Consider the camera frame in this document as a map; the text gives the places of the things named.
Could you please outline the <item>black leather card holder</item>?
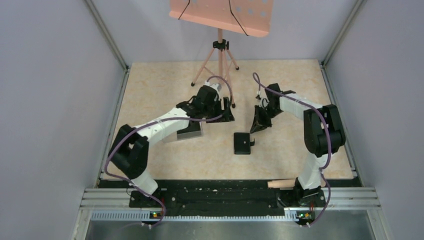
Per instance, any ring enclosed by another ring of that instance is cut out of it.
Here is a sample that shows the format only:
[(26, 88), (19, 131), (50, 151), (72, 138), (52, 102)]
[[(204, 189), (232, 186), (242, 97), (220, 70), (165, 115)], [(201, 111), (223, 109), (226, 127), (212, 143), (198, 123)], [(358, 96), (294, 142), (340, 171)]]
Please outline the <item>black leather card holder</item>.
[(233, 152), (235, 155), (250, 155), (255, 139), (251, 139), (248, 132), (235, 132), (233, 134)]

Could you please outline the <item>clear acrylic tray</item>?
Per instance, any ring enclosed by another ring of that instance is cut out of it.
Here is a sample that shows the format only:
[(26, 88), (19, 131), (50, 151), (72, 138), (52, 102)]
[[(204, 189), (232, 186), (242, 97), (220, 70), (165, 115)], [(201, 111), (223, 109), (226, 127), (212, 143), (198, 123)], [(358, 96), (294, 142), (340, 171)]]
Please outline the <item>clear acrylic tray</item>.
[(183, 141), (183, 140), (188, 140), (188, 139), (202, 137), (204, 135), (204, 131), (203, 131), (203, 127), (202, 127), (202, 123), (201, 122), (200, 122), (200, 124), (201, 124), (201, 131), (180, 132), (180, 130), (178, 130), (176, 132), (173, 132), (169, 136), (165, 137), (162, 140), (162, 142), (164, 142), (165, 144), (167, 144), (167, 143), (172, 143), (172, 142), (177, 142), (177, 141)]

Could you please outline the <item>pink toy microphone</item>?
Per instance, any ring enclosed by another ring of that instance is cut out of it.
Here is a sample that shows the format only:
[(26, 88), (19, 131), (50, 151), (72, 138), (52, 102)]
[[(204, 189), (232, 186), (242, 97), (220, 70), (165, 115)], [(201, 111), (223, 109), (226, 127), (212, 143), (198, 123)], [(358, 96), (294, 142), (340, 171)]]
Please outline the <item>pink toy microphone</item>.
[(295, 179), (271, 180), (267, 182), (267, 187), (273, 189), (289, 189), (295, 186), (295, 182)]

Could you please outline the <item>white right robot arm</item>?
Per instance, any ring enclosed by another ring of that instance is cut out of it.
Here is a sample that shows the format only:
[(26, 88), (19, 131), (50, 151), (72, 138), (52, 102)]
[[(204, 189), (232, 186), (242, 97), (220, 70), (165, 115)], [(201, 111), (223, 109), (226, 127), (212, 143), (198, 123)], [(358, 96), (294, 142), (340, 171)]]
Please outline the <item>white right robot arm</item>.
[(287, 112), (303, 122), (303, 139), (308, 155), (300, 175), (294, 180), (293, 200), (307, 206), (321, 190), (322, 173), (331, 158), (346, 142), (346, 135), (334, 104), (316, 104), (301, 99), (292, 90), (282, 91), (277, 83), (265, 88), (266, 97), (254, 107), (250, 133), (272, 126), (272, 119)]

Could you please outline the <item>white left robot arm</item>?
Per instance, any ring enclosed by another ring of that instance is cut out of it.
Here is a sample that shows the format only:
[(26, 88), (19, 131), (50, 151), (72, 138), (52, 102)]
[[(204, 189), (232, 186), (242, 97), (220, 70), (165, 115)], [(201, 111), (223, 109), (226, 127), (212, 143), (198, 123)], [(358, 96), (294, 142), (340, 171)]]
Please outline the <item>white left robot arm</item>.
[(196, 95), (164, 115), (139, 126), (121, 126), (106, 162), (113, 163), (124, 174), (122, 179), (142, 192), (141, 200), (154, 207), (160, 202), (161, 194), (147, 170), (150, 147), (194, 123), (232, 122), (232, 101), (232, 96), (220, 96), (219, 84), (203, 85)]

